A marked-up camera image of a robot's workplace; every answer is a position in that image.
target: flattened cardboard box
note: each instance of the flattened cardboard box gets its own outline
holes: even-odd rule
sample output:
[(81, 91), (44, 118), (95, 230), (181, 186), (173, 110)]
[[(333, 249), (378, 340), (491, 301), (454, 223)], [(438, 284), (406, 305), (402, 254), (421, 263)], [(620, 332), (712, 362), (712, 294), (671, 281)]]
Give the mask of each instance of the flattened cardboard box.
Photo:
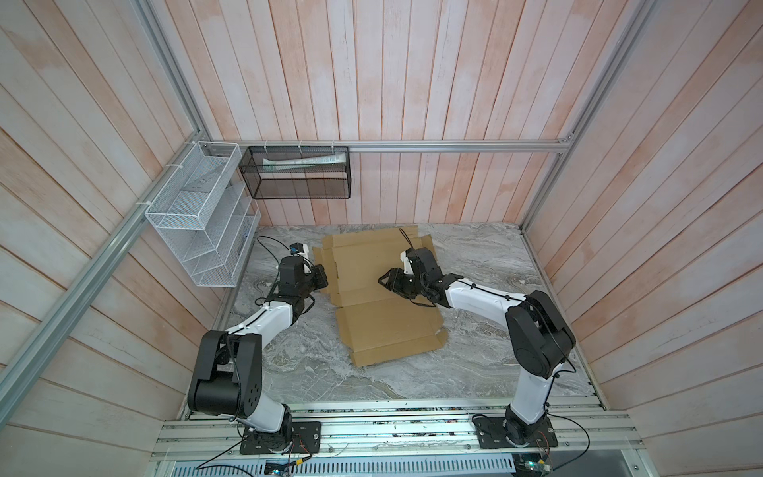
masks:
[[(415, 226), (403, 229), (414, 247), (435, 253), (431, 236), (418, 237)], [(448, 340), (438, 308), (416, 306), (378, 284), (390, 268), (402, 266), (407, 248), (400, 231), (388, 228), (324, 237), (323, 248), (314, 249), (331, 302), (341, 307), (336, 322), (355, 366), (437, 350)]]

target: gray marble tabletop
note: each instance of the gray marble tabletop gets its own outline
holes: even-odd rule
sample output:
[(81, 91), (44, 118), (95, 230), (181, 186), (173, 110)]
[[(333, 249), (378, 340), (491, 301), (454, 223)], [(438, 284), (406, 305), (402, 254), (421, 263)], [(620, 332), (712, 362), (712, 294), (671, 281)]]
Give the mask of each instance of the gray marble tabletop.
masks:
[[(328, 234), (391, 225), (263, 227), (289, 245), (320, 246)], [(544, 289), (520, 231), (510, 224), (421, 224), (432, 234), (444, 273), (454, 272), (507, 292)], [(263, 240), (280, 259), (286, 250)], [(249, 317), (275, 277), (276, 261), (255, 242), (227, 326)], [(327, 295), (314, 293), (313, 309), (281, 332), (264, 350), (265, 392), (281, 402), (364, 401), (377, 399), (505, 398), (514, 394), (520, 367), (507, 332), (487, 318), (441, 308), (448, 343), (440, 350), (356, 368), (339, 338), (334, 307)], [(554, 396), (592, 395), (594, 390), (573, 351), (578, 373), (562, 373)]]

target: wood plank wallpaper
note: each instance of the wood plank wallpaper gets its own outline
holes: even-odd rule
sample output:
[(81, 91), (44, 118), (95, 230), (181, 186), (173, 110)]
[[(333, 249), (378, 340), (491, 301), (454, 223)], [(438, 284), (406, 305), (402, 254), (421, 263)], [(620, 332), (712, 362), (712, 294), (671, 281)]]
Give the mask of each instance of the wood plank wallpaper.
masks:
[[(192, 131), (130, 2), (0, 2), (0, 368)], [(219, 304), (147, 230), (0, 431), (0, 473), (142, 475)]]
[(763, 472), (762, 25), (660, 3), (528, 233), (661, 475)]
[[(225, 140), (565, 137), (636, 3), (153, 0)], [(553, 158), (364, 153), (350, 199), (260, 208), (278, 225), (519, 223)]]

